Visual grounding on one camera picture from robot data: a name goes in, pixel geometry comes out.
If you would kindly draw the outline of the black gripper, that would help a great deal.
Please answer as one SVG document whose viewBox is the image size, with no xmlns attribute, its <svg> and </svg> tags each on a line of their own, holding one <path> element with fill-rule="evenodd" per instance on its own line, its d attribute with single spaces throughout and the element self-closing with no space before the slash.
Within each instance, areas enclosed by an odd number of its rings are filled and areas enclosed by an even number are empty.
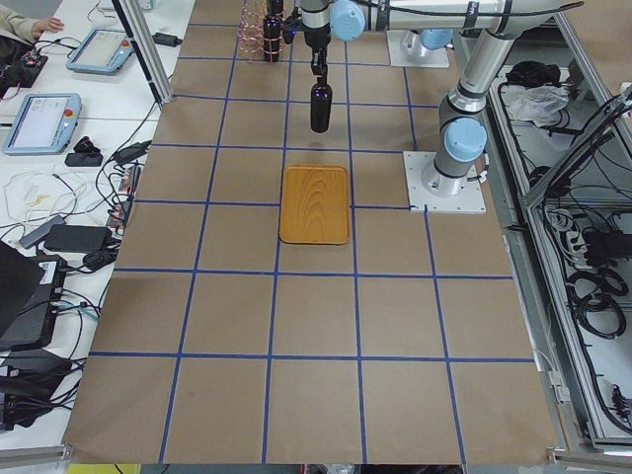
<svg viewBox="0 0 632 474">
<path fill-rule="evenodd" d="M 306 44 L 312 48 L 311 71 L 316 77 L 320 77 L 319 84 L 326 85 L 328 78 L 327 46 L 330 43 L 330 29 L 318 28 L 304 29 Z"/>
</svg>

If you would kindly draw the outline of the person's hand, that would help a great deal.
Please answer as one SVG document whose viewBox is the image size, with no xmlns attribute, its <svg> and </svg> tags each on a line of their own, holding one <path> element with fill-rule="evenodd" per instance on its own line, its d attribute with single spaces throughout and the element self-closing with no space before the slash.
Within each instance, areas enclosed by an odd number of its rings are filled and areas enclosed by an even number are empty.
<svg viewBox="0 0 632 474">
<path fill-rule="evenodd" d="M 32 26 L 32 36 L 38 40 L 44 33 L 59 33 L 64 30 L 64 23 L 54 17 L 35 20 Z"/>
</svg>

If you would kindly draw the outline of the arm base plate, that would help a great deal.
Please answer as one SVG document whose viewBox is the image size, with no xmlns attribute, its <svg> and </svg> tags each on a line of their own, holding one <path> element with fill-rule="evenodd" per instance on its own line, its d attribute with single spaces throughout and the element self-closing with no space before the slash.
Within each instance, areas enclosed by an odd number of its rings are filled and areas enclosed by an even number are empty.
<svg viewBox="0 0 632 474">
<path fill-rule="evenodd" d="M 403 153 L 409 208 L 412 212 L 484 214 L 486 205 L 475 165 L 460 178 L 435 168 L 435 152 Z"/>
<path fill-rule="evenodd" d="M 390 64 L 396 67 L 447 68 L 451 29 L 389 31 Z"/>
</svg>

